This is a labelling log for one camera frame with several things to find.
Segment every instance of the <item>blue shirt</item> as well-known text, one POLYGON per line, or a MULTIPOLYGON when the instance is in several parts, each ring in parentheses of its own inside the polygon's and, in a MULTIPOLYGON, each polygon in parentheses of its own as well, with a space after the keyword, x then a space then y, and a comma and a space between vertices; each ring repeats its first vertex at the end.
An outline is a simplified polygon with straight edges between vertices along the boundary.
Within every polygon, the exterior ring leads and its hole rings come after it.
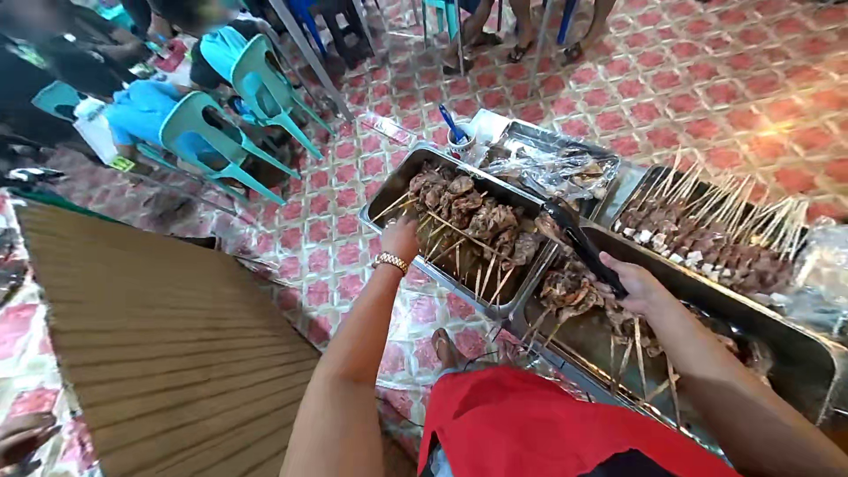
MULTIPOLYGON (((170 112, 180 102, 181 95, 174 85, 154 80, 136 80, 123 91, 114 94, 114 102, 104 113, 112 130, 114 143, 134 146, 139 142, 163 147, 159 130, 170 112)), ((215 149, 198 134, 180 137, 181 146, 194 154, 215 149)))

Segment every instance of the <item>red shirt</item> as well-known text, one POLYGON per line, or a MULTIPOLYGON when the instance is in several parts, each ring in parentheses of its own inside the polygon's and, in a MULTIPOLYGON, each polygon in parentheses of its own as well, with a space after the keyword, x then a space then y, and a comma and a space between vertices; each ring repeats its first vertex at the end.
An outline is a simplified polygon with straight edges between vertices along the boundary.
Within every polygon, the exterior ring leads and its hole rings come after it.
POLYGON ((497 367, 432 388, 418 474, 440 442, 455 477, 580 475, 636 449, 680 476, 735 476, 688 437, 624 407, 582 402, 555 383, 497 367))

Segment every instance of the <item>metal table leg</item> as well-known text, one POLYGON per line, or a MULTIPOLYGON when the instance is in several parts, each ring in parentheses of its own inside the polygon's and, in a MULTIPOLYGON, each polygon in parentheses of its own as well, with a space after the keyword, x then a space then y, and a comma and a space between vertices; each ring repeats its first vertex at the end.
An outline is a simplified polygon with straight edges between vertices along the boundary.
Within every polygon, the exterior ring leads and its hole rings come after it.
POLYGON ((530 91, 534 93, 538 91, 536 75, 538 74, 538 62, 542 60, 544 51, 544 30, 550 21, 550 12, 553 6, 554 3, 551 0, 548 0, 545 4, 544 14, 542 15, 542 26, 538 29, 538 37, 536 38, 536 58, 533 59, 533 67, 530 70, 530 91))
POLYGON ((338 107, 338 110, 349 122, 354 121, 354 115, 348 109, 348 105, 344 102, 344 98, 342 94, 336 89, 336 87, 332 84, 330 80, 330 76, 324 70, 324 66, 321 65, 318 57, 315 56, 315 51, 310 46, 309 41, 306 40, 304 34, 300 31, 300 27, 298 26, 297 20, 292 16, 292 12, 288 11, 286 4, 282 0, 269 0, 271 2, 271 7, 274 8, 276 14, 282 20, 282 23, 286 26, 288 30, 288 34, 292 36, 294 42, 300 48, 300 52, 304 54, 306 61, 309 62, 312 69, 315 71, 315 74, 318 75, 318 79, 321 81, 321 85, 326 89, 327 94, 330 95, 332 101, 338 107))

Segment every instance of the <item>hand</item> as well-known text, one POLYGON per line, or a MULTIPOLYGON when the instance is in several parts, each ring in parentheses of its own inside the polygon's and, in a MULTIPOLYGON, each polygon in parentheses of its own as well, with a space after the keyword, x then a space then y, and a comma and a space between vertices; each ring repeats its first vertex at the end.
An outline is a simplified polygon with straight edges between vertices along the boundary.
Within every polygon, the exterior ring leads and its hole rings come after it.
POLYGON ((627 298, 619 300, 625 310, 649 315, 663 309, 669 299, 677 302, 659 280, 639 265, 619 261, 606 252, 600 252, 600 261, 618 273, 618 279, 628 291, 627 298))
POLYGON ((0 469, 20 463, 59 432, 50 412, 34 412, 11 418, 0 426, 0 469))
POLYGON ((418 221, 409 216, 401 216, 397 222, 388 224, 382 231, 382 251, 412 265, 418 255, 417 229, 418 221))

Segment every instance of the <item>teal plastic chair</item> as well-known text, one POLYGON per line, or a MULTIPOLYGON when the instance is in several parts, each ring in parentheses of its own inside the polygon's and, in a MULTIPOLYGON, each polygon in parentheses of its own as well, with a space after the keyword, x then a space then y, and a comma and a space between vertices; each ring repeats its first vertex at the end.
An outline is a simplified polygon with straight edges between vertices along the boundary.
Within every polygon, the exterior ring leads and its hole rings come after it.
POLYGON ((294 91, 292 83, 271 66, 267 55, 270 54, 276 59, 273 52, 271 42, 265 35, 254 36, 232 66, 230 83, 254 114, 259 126, 282 126, 312 155, 323 159, 321 151, 294 123, 290 113, 296 104, 331 135, 332 129, 306 105, 300 95, 294 91))
POLYGON ((73 122, 75 119, 73 116, 73 110, 80 101, 80 94, 74 89, 74 87, 68 83, 54 81, 39 91, 38 94, 36 94, 36 96, 31 100, 31 103, 38 109, 50 113, 59 119, 73 122), (61 106, 70 107, 71 117, 57 112, 56 109, 61 106))
POLYGON ((444 31, 444 17, 448 17, 448 35, 453 40, 454 35, 460 29, 459 19, 456 18, 456 6, 453 2, 448 3, 445 0, 422 0, 421 17, 424 19, 424 44, 427 44, 427 7, 436 9, 436 22, 438 23, 439 33, 444 31))
POLYGON ((219 179, 222 177, 230 177, 238 180, 245 186, 264 195, 266 198, 277 202, 280 205, 285 205, 286 201, 279 195, 271 192, 270 189, 259 183, 247 172, 242 170, 242 163, 247 159, 248 154, 253 154, 265 162, 273 165, 277 169, 286 172, 292 177, 300 179, 300 174, 296 171, 284 166, 279 160, 271 157, 268 153, 259 149, 253 141, 242 131, 238 126, 230 123, 241 136, 241 142, 238 143, 223 131, 211 126, 204 120, 203 112, 206 108, 212 108, 226 118, 224 110, 206 93, 195 91, 183 98, 170 112, 165 122, 159 129, 159 141, 166 149, 176 154, 180 159, 185 160, 189 164, 196 166, 204 172, 211 182, 218 187, 224 189, 229 194, 247 202, 247 200, 232 188, 225 185, 219 179), (216 151, 229 161, 229 165, 216 171, 198 160, 193 151, 185 150, 179 143, 178 139, 182 134, 194 132, 209 143, 216 151))

